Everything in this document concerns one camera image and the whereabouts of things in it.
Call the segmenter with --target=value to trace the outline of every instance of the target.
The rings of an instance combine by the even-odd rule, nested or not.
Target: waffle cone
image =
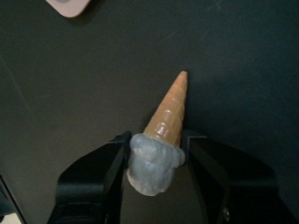
[[[181,71],[144,129],[149,137],[175,146],[181,139],[185,92],[187,72]]]

